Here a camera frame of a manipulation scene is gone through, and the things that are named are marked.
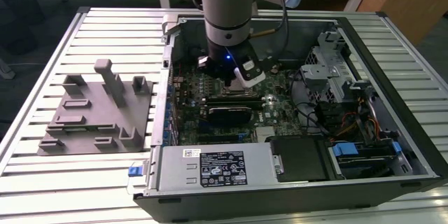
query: power supply label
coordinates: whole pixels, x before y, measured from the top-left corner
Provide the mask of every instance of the power supply label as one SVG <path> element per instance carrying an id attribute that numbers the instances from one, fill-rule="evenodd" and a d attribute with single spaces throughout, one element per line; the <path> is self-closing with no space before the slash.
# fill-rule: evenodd
<path id="1" fill-rule="evenodd" d="M 202 187 L 246 185 L 242 152 L 211 152 L 199 155 Z"/>

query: open computer chassis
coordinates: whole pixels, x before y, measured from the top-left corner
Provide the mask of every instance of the open computer chassis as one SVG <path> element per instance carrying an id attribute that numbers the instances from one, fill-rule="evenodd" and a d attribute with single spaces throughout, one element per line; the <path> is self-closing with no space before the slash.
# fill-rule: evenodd
<path id="1" fill-rule="evenodd" d="M 274 61 L 282 33 L 250 41 L 266 80 L 246 90 L 201 72 L 202 17 L 178 18 L 133 196 L 155 221 L 366 208 L 446 183 L 448 164 L 347 20 L 293 17 L 289 34 Z"/>

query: blue latch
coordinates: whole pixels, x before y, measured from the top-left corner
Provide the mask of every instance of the blue latch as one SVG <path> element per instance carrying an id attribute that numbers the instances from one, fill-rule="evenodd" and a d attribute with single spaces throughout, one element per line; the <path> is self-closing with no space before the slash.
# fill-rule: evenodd
<path id="1" fill-rule="evenodd" d="M 127 170 L 127 177 L 141 177 L 142 176 L 142 166 L 130 166 Z"/>
<path id="2" fill-rule="evenodd" d="M 394 149 L 394 153 L 398 154 L 401 152 L 401 146 L 398 144 L 398 142 L 391 142 L 391 146 Z"/>
<path id="3" fill-rule="evenodd" d="M 357 149 L 353 143 L 339 143 L 335 144 L 333 147 L 333 153 L 334 156 L 341 156 L 341 155 L 355 155 L 357 154 Z"/>

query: white plastic part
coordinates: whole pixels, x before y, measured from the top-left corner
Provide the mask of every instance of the white plastic part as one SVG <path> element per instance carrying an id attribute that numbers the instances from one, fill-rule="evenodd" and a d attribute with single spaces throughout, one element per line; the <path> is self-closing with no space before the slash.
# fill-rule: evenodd
<path id="1" fill-rule="evenodd" d="M 261 72 L 261 74 L 258 76 L 255 76 L 253 79 L 250 79 L 247 81 L 243 80 L 238 68 L 233 69 L 233 73 L 234 73 L 235 78 L 238 79 L 238 81 L 241 83 L 242 88 L 245 88 L 245 89 L 253 87 L 255 84 L 258 84 L 261 81 L 265 80 L 263 72 Z"/>

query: slotted metal surface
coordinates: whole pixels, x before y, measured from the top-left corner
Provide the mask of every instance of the slotted metal surface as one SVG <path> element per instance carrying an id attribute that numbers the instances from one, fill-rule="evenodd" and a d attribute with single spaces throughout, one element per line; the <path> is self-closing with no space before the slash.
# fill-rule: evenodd
<path id="1" fill-rule="evenodd" d="M 162 43 L 161 18 L 166 13 L 198 14 L 194 10 L 91 8 L 78 14 L 51 57 L 50 65 L 11 125 L 3 148 L 0 170 L 1 223 L 155 223 L 131 201 L 127 194 L 127 167 L 149 155 L 151 119 L 155 102 L 149 110 L 145 152 L 74 156 L 35 156 L 37 144 L 54 114 L 69 73 L 79 73 L 86 81 L 99 81 L 93 63 L 109 58 L 113 72 L 122 81 L 137 75 L 158 82 Z M 386 20 L 373 13 L 289 12 L 295 16 L 345 16 L 382 67 L 395 89 L 448 158 L 448 92 L 445 84 L 427 63 L 397 37 Z M 259 15 L 277 15 L 263 11 Z M 365 76 L 359 64 L 354 68 Z M 151 100 L 157 100 L 157 84 Z M 135 192 L 143 178 L 131 181 Z M 448 187 L 413 193 L 358 210 L 307 212 L 238 218 L 205 223 L 439 223 L 448 221 Z"/>

